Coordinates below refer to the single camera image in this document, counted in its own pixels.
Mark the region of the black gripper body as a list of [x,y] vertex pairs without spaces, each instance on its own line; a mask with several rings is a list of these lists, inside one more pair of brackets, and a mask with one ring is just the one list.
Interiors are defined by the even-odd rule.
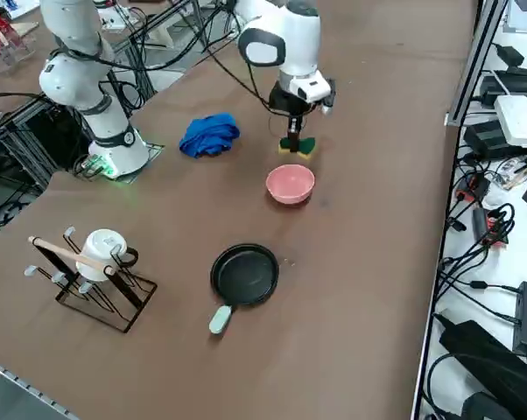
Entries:
[[270,92],[270,109],[297,117],[308,113],[311,105],[295,94],[284,91],[279,85],[275,85]]

